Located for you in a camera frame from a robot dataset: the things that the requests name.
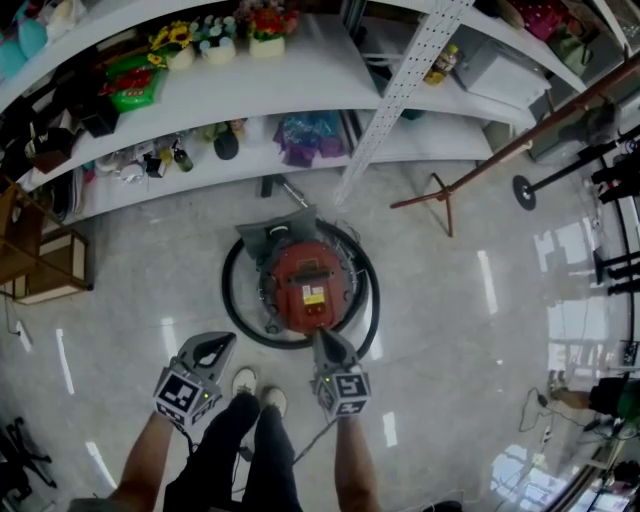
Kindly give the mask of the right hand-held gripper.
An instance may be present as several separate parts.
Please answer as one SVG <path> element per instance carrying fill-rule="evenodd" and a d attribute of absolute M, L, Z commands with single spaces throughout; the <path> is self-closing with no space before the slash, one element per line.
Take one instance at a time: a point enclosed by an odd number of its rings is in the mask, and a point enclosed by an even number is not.
<path fill-rule="evenodd" d="M 359 415 L 371 398 L 369 375 L 357 351 L 334 330 L 318 328 L 312 335 L 313 394 L 329 418 Z"/>

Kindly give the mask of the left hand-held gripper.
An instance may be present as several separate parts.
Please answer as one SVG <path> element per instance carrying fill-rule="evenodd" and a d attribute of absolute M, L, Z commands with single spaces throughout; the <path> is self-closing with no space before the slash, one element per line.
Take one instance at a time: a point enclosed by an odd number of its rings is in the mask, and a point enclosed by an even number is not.
<path fill-rule="evenodd" d="M 182 428 L 206 417 L 222 396 L 219 381 L 235 350 L 236 334 L 205 332 L 188 338 L 161 371 L 155 410 Z"/>

